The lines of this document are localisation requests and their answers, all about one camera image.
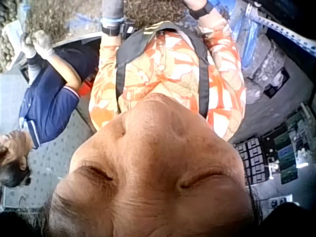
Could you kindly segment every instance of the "navy shirt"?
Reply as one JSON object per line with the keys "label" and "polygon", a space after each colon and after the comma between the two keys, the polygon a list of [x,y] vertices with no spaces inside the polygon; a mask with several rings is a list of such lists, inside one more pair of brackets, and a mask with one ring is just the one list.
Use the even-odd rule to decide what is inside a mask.
{"label": "navy shirt", "polygon": [[[82,81],[98,67],[98,55],[88,47],[60,49],[56,54],[76,70]],[[65,84],[60,74],[48,65],[25,92],[19,122],[21,129],[28,128],[36,149],[64,131],[79,102],[79,95]]]}

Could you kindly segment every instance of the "orange patterned shirt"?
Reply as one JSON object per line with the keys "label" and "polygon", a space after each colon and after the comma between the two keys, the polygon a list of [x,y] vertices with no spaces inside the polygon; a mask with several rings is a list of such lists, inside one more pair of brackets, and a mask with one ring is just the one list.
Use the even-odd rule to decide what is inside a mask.
{"label": "orange patterned shirt", "polygon": [[[209,49],[209,111],[207,122],[218,136],[229,140],[245,112],[246,94],[241,63],[228,23],[221,19],[212,29],[200,28]],[[117,45],[106,46],[102,37],[99,72],[91,93],[89,111],[97,130],[118,114],[116,101]],[[149,93],[162,93],[198,113],[198,57],[183,32],[157,34],[145,52],[126,65],[123,112]]]}

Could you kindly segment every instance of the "closed eye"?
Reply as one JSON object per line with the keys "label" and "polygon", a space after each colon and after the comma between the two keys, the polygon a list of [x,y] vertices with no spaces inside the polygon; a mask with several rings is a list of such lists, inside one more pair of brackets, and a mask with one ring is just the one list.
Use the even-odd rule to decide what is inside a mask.
{"label": "closed eye", "polygon": [[95,162],[89,162],[84,161],[80,168],[78,169],[78,172],[84,176],[86,176],[89,180],[95,180],[95,181],[113,181],[113,178],[111,178],[102,168],[99,167],[99,165]]}
{"label": "closed eye", "polygon": [[212,167],[210,170],[206,172],[199,172],[197,175],[193,175],[192,177],[186,179],[185,181],[181,182],[180,187],[182,189],[188,189],[193,185],[211,177],[219,177],[219,176],[229,176],[229,172],[224,167]]}

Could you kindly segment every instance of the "vendor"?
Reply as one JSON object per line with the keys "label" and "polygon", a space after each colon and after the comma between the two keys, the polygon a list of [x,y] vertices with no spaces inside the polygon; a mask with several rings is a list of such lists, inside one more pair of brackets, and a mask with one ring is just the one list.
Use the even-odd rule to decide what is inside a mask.
{"label": "vendor", "polygon": [[103,1],[90,102],[99,131],[49,202],[49,236],[246,236],[251,198],[225,141],[244,115],[239,55],[209,2],[185,2],[204,41],[164,22],[122,44],[123,1]]}
{"label": "vendor", "polygon": [[11,188],[29,176],[30,150],[64,131],[79,102],[81,84],[96,73],[99,60],[98,53],[85,46],[55,51],[44,31],[34,33],[32,39],[24,35],[21,44],[30,81],[20,108],[20,130],[0,138],[0,183]]}

